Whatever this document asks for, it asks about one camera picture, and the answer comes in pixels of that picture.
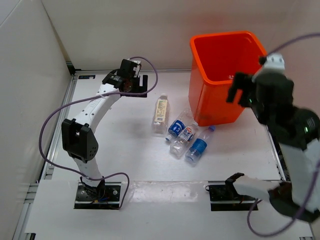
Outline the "yellow label plastic bottle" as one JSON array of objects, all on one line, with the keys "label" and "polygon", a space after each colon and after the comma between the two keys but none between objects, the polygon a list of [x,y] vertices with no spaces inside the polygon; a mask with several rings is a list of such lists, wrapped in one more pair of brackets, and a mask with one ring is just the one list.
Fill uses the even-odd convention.
[{"label": "yellow label plastic bottle", "polygon": [[162,93],[155,103],[151,129],[154,134],[163,135],[167,131],[170,113],[168,95]]}]

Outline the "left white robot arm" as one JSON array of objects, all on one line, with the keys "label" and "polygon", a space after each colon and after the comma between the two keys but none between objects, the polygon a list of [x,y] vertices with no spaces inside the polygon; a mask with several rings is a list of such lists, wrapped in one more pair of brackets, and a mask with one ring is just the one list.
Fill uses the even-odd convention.
[{"label": "left white robot arm", "polygon": [[147,77],[140,86],[140,69],[139,60],[123,59],[120,67],[102,80],[96,93],[97,99],[90,100],[75,118],[66,118],[61,124],[62,147],[75,161],[80,173],[85,175],[80,181],[94,201],[105,197],[105,181],[95,159],[99,149],[96,128],[107,111],[121,98],[120,93],[134,96],[147,90]]}]

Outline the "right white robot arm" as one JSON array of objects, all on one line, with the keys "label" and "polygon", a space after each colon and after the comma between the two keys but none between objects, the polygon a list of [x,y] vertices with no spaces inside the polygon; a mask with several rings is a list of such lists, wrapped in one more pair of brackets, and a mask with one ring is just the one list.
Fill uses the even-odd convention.
[{"label": "right white robot arm", "polygon": [[277,72],[257,76],[238,72],[228,90],[227,102],[252,109],[279,143],[290,180],[279,183],[235,173],[225,184],[230,200],[241,195],[268,201],[281,215],[312,223],[320,216],[320,119],[315,112],[293,104],[294,82]]}]

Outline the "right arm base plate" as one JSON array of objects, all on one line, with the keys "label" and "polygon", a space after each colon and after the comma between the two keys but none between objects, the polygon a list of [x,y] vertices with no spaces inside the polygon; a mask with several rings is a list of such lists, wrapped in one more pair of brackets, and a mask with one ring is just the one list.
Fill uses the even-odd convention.
[{"label": "right arm base plate", "polygon": [[210,210],[212,212],[249,211],[251,205],[255,202],[253,197],[247,195],[232,195],[227,191],[224,183],[208,182],[204,188],[209,193]]}]

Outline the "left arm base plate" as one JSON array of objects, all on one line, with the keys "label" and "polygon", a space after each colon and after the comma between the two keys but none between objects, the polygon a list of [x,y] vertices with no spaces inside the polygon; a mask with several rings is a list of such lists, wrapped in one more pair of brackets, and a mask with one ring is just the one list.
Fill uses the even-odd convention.
[{"label": "left arm base plate", "polygon": [[102,192],[88,194],[85,186],[79,182],[73,208],[76,210],[118,210],[121,189],[121,182],[106,182]]}]

